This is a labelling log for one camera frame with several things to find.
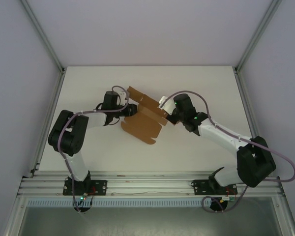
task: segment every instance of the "glass panel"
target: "glass panel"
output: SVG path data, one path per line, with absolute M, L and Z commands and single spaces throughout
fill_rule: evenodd
M 19 236 L 279 236 L 271 198 L 244 198 L 223 214 L 195 207 L 28 207 Z

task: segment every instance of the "white panel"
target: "white panel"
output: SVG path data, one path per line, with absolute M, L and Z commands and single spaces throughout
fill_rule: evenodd
M 21 4 L 0 1 L 0 235 L 30 170 L 58 76 Z
M 230 66 L 69 67 L 53 123 L 61 110 L 94 109 L 113 85 L 134 88 L 155 100 L 182 89 L 200 93 L 217 122 L 249 135 L 249 127 Z M 203 102 L 191 95 L 198 111 Z M 178 124 L 162 128 L 156 143 L 147 145 L 122 130 L 120 124 L 87 131 L 81 150 L 91 171 L 176 172 L 213 171 L 236 163 L 219 145 L 189 133 Z M 46 145 L 40 171 L 66 171 L 61 156 Z
M 295 162 L 295 0 L 283 1 L 243 70 L 262 135 Z M 281 178 L 293 170 L 275 159 Z M 283 184 L 295 219 L 295 181 Z
M 271 0 L 29 3 L 64 66 L 236 66 Z

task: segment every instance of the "brown cardboard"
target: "brown cardboard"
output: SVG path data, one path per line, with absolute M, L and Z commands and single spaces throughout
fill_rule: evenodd
M 158 108 L 158 102 L 149 96 L 129 87 L 129 97 L 138 102 L 138 112 L 125 117 L 121 122 L 122 129 L 147 144 L 155 144 L 162 125 L 167 124 L 167 113 Z

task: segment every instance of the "black mounting plate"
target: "black mounting plate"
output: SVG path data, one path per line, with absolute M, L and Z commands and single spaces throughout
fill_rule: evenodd
M 191 182 L 191 186 L 195 191 L 195 195 L 234 195 L 234 193 L 237 194 L 237 187 L 235 184 L 230 184 L 226 187 L 220 187 L 219 189 L 213 190 L 209 185 L 208 179 L 195 179 Z
M 95 188 L 95 193 L 92 195 L 95 196 L 105 196 L 107 190 L 107 180 L 91 180 L 90 189 Z M 83 195 L 85 193 L 85 186 L 83 182 L 74 182 L 74 194 Z M 63 193 L 64 196 L 72 196 L 72 180 L 67 178 L 64 181 Z

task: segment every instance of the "flattened cardboard box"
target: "flattened cardboard box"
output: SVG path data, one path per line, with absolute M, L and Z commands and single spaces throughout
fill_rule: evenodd
M 155 144 L 162 125 L 167 124 L 165 111 L 158 108 L 159 104 L 149 96 L 129 87 L 129 97 L 138 102 L 138 112 L 125 117 L 121 122 L 122 129 L 147 144 Z

